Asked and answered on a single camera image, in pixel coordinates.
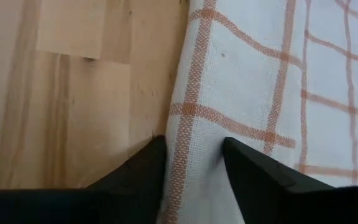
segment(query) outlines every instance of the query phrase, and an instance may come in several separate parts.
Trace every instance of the light wood grain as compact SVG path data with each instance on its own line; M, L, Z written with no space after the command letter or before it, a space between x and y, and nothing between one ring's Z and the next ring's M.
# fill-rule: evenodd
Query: light wood grain
M85 187L164 134L187 11L0 0L0 189Z

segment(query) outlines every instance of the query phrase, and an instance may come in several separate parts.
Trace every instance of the dish towel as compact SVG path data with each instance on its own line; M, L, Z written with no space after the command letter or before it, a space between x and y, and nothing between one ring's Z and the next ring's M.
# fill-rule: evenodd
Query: dish towel
M192 0L166 135L164 223L244 223L226 136L358 185L358 1Z

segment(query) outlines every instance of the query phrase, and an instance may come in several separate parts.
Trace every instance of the white cloth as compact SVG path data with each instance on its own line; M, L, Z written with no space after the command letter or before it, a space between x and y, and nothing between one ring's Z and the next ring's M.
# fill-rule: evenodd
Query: white cloth
M345 1L191 1L165 223L244 222L226 136L335 187L358 185L358 1Z

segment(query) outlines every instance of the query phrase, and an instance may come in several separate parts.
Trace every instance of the orange stripe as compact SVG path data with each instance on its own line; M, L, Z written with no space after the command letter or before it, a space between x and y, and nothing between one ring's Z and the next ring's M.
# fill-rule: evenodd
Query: orange stripe
M351 43L351 32L349 30L349 5L351 0L347 0L345 6L345 33L347 40L347 57L346 57L346 78L347 85L349 86L347 96L349 98L349 115L351 117L351 139L352 139L352 162L353 162L353 175L352 175L352 183L357 184L358 179L358 171L357 171L357 150L358 150L358 140L356 137L356 116L354 111L354 86L352 81L352 59L350 57L352 52L352 43Z
M336 177L348 177L353 178L354 171L347 170L347 169L340 169L340 168L333 168L333 167L320 167L320 166L310 166L310 165L300 165L296 164L295 167L297 169L303 169L305 174L308 175L331 175Z
M310 0L306 0L306 20L305 20L305 33L309 28L309 15L310 15ZM305 34L303 39L303 56L302 62L305 65L306 69L302 71L302 90L307 92L308 89L308 77L306 76L306 71L308 68L307 59L306 59L306 50L308 48L308 37ZM306 98L301 97L301 135L302 135L302 150L301 156L299 158L299 163L301 165L306 163L306 157L308 155L308 125L306 121Z
M213 9L196 10L190 15L189 22L199 18L210 18L220 23L221 25L229 29L236 37L238 37L239 39L250 45L253 49L257 50L258 52L266 56L283 60L292 65L297 66L301 70L305 69L305 65L301 62L300 59L290 55L289 52L280 52L278 50L263 46L262 44L254 40L252 37L247 35L245 32L241 31L232 21L230 21L226 16L224 16L220 12L217 12Z
M261 141L264 140L269 134L273 134L274 136L270 143L278 144L287 148L295 147L294 139L252 128L225 116L213 108L199 105L197 103L174 103L171 105L169 115L182 115L207 119L209 122L216 123L232 133Z
M342 49L342 48L338 47L337 45L334 45L334 44L332 44L330 42L327 42L325 40L321 40L321 39L313 36L312 34L310 34L310 32L308 30L305 31L305 35L310 39L310 41L312 41L314 43L321 44L323 46L326 46L326 47L329 47L331 49L334 49L335 51L345 55L346 57L349 56L351 59L354 59L354 60L358 61L358 55L352 54L352 53L350 53L350 52L348 52L348 51L346 51L346 50L344 50L344 49Z
M335 2L336 2L339 6L341 6L343 9L346 8L345 4L344 4L341 0L335 0ZM348 13L349 13L350 15L352 15L352 16L354 16L355 18L358 19L358 12L356 12L355 10L350 9L350 8L348 8L347 11L348 11Z
M216 0L205 0L204 8L213 10ZM211 35L211 18L202 18L197 33L196 46L191 59L190 72L186 84L185 102L196 103L201 88L201 76L204 70L208 43ZM191 133L194 116L181 116L178 125L178 136L173 153L173 163L168 182L167 207L163 214L164 223L177 223L181 198L185 189L187 160L190 150Z
M314 101L316 103L321 103L321 104L324 104L326 106L330 106L330 107L333 107L333 108L336 108L336 109L339 109L339 110L341 110L343 112L346 112L346 113L355 113L355 114L358 115L358 108L349 109L349 107L347 105L344 105L342 103L338 103L336 101L327 99L327 98L325 98L323 96L308 93L306 90L303 90L302 98L308 99L310 101Z
M295 0L287 0L285 8L285 22L282 51L283 54L289 55L292 40L293 15L295 11ZM281 107L283 103L283 92L285 87L285 80L287 78L288 60L280 61L280 68L278 69L276 85L273 94L273 105L268 116L267 132L275 133L278 117L280 116ZM265 139L264 153L271 156L273 153L273 144Z

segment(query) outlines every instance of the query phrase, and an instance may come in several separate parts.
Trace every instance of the black plastic piece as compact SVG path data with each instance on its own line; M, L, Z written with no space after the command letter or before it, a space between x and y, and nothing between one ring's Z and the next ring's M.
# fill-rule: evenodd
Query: black plastic piece
M0 190L0 223L155 223L166 156L157 136L87 189Z
M244 221L358 223L358 187L334 188L235 140L222 145Z

